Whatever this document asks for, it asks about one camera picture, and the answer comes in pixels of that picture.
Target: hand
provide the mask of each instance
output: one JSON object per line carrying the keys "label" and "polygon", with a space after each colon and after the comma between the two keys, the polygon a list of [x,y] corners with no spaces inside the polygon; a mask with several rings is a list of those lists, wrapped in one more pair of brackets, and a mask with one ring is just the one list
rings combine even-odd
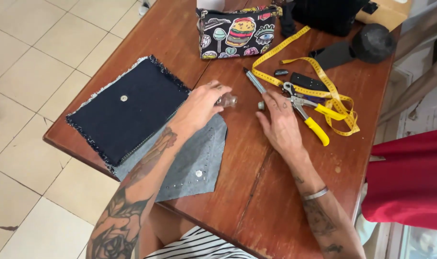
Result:
{"label": "hand", "polygon": [[217,80],[197,87],[177,110],[169,126],[191,137],[203,128],[213,115],[223,111],[223,107],[215,106],[215,103],[219,97],[231,91],[231,87],[224,86]]}
{"label": "hand", "polygon": [[256,116],[274,149],[286,161],[305,153],[297,118],[290,101],[276,92],[263,93],[262,96],[271,114],[271,123],[261,112],[256,112]]}

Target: forearm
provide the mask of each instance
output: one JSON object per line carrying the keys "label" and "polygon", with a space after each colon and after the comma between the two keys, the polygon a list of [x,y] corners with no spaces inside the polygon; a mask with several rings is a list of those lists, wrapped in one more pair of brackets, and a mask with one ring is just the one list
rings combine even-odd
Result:
{"label": "forearm", "polygon": [[138,240],[170,165],[190,134],[168,125],[147,154],[121,183],[100,216],[88,242],[86,258],[127,258]]}
{"label": "forearm", "polygon": [[[315,194],[326,186],[313,167],[306,151],[286,159],[301,196]],[[361,242],[351,220],[331,191],[303,201],[309,227],[325,259],[364,259]]]}

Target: hole punch pliers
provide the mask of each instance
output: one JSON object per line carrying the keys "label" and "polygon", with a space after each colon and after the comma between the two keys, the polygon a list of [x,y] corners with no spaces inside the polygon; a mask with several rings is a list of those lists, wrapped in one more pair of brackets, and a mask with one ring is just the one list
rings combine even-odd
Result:
{"label": "hole punch pliers", "polygon": [[297,94],[295,92],[295,88],[293,87],[293,84],[289,82],[285,82],[282,86],[282,90],[284,92],[288,92],[290,94],[289,99],[290,103],[292,103],[292,107],[294,110],[300,114],[300,116],[303,118],[305,124],[316,133],[316,135],[319,137],[320,141],[322,141],[322,144],[324,146],[327,146],[330,142],[329,137],[327,134],[322,130],[322,128],[310,117],[308,116],[305,111],[303,110],[303,106],[308,106],[313,108],[315,111],[320,112],[326,116],[329,116],[330,118],[334,120],[343,120],[346,118],[346,115],[339,114],[338,112],[334,112],[331,109],[326,108],[325,106],[311,102],[309,100],[305,100],[302,98],[301,94]]}

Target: hamburger print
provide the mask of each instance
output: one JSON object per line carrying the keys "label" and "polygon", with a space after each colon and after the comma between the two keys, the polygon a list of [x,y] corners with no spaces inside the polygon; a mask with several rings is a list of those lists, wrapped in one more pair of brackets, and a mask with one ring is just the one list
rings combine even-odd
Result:
{"label": "hamburger print", "polygon": [[251,17],[238,18],[229,28],[226,44],[242,47],[249,42],[255,32],[255,21]]}

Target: zipper pull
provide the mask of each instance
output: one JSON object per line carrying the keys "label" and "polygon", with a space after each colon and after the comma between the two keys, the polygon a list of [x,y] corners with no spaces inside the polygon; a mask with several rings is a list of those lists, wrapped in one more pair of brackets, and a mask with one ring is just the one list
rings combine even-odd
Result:
{"label": "zipper pull", "polygon": [[205,15],[208,13],[207,10],[202,10],[201,11],[201,19],[204,19]]}

